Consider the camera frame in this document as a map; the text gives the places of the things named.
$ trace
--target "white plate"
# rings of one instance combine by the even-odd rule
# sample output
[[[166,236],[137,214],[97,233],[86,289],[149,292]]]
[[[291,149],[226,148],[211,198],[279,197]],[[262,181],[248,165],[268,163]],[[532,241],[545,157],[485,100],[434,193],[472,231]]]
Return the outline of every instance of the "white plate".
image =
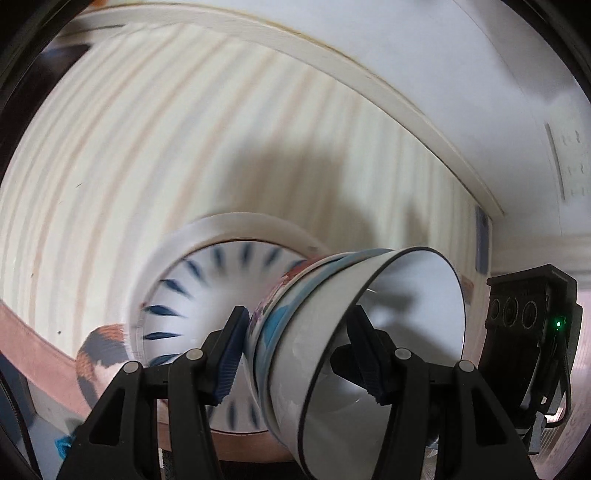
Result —
[[[266,215],[226,213],[189,224],[138,277],[128,300],[126,347],[144,365],[172,362],[223,328],[234,306],[253,311],[296,262],[325,252],[298,227]],[[267,429],[242,362],[232,391],[209,414],[219,432]]]

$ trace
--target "copper-colored strip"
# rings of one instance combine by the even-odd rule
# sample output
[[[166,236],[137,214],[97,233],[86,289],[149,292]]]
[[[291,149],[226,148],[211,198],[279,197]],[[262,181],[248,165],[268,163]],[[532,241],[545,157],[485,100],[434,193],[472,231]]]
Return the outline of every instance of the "copper-colored strip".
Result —
[[[39,337],[0,301],[0,351],[50,398],[85,418],[90,411],[78,387],[74,360]]]

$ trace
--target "blue brushstroke decoration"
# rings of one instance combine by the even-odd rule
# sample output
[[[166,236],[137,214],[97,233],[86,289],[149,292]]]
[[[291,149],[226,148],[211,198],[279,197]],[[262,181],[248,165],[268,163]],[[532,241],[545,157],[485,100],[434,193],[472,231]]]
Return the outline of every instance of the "blue brushstroke decoration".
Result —
[[[242,252],[240,254],[240,261],[242,268],[248,268],[248,264],[252,258],[252,242],[247,242],[242,246]]]
[[[182,315],[165,305],[150,305],[144,308],[144,310],[153,313],[154,315],[162,315],[164,317],[182,317]]]
[[[173,332],[152,332],[148,335],[144,335],[144,340],[161,340],[163,338],[174,338],[182,336],[181,333]]]
[[[251,402],[251,422],[255,426],[255,428],[257,429],[258,426],[259,426],[259,423],[258,423],[258,415],[256,413],[256,408],[252,404],[252,402]]]
[[[230,425],[230,430],[236,430],[236,404],[233,400],[228,407],[228,425]]]
[[[201,273],[201,268],[199,268],[199,265],[197,265],[193,260],[185,260],[185,265],[187,265],[187,268],[191,271],[191,273],[196,279],[198,279],[204,285],[207,285],[207,282],[205,281],[205,278],[203,278],[203,274]]]
[[[185,295],[189,299],[193,298],[191,294],[187,290],[185,290],[185,288],[176,280],[166,278],[164,280],[160,280],[160,282],[163,283],[169,290],[180,293],[181,295]]]
[[[176,358],[179,355],[180,355],[180,353],[169,353],[168,355],[157,356],[156,358],[153,358],[152,360],[150,360],[150,366],[156,367],[158,365],[165,364],[169,360],[172,360],[173,358]]]
[[[265,259],[265,263],[264,263],[265,269],[269,268],[279,258],[280,254],[281,254],[281,247],[273,248],[269,252],[269,254],[267,255],[267,257]]]
[[[297,267],[299,264],[305,262],[306,259],[302,258],[301,260],[294,260],[292,263],[289,264],[289,266],[285,269],[285,273],[289,272],[289,270],[291,270],[294,267]]]
[[[226,257],[224,256],[222,247],[213,247],[213,260],[216,267],[221,274],[226,274]]]

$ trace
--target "white wall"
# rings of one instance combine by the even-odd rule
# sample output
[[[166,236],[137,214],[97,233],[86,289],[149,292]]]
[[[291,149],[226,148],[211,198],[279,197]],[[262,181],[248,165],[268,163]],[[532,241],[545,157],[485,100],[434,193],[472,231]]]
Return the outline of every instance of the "white wall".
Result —
[[[318,39],[398,89],[492,190],[506,213],[498,238],[591,233],[587,202],[560,201],[544,126],[562,97],[589,132],[591,107],[552,49],[501,1],[207,3]]]

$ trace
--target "blue object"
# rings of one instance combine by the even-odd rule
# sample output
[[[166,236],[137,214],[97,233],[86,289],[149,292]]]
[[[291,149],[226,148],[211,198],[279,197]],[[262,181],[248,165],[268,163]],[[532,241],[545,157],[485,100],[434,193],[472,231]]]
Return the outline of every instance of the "blue object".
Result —
[[[57,448],[57,453],[60,455],[60,458],[63,460],[66,458],[66,455],[72,448],[72,443],[74,442],[74,437],[70,435],[66,435],[65,437],[58,438],[54,441]]]

